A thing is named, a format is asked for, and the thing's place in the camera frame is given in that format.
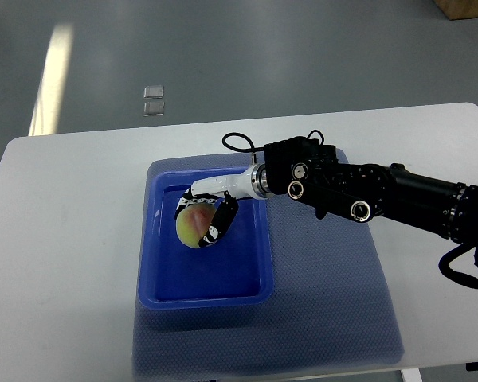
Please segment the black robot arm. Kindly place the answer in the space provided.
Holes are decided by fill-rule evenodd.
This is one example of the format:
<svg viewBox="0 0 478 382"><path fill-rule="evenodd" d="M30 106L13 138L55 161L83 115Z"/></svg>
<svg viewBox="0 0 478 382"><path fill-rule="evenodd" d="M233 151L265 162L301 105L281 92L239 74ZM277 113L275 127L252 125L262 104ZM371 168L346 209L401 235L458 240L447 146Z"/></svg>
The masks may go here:
<svg viewBox="0 0 478 382"><path fill-rule="evenodd" d="M197 237L208 247L228 231L242 199L267 200L288 195L315 209L366 223L377 216L431 232L456 243L438 268L444 277L478 290L478 186L452 183L409 172L402 164L344 164L320 131L256 147L245 153L251 165L243 173L195 181L181 196L174 216L193 205L217 208Z"/></svg>

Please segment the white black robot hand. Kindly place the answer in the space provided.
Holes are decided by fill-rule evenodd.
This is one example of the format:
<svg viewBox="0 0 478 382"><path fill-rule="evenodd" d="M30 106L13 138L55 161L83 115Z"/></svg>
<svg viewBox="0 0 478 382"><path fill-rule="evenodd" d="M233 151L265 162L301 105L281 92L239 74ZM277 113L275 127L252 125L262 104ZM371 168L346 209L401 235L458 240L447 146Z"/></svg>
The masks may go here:
<svg viewBox="0 0 478 382"><path fill-rule="evenodd" d="M239 209L237 199L259 198L259 192L256 190L258 169L258 165L253 165L239 174L226 174L195 181L180 197L174 215L176 220L187 205L215 204L219 198L224 198L205 235L198 241L200 248L215 244L228 232Z"/></svg>

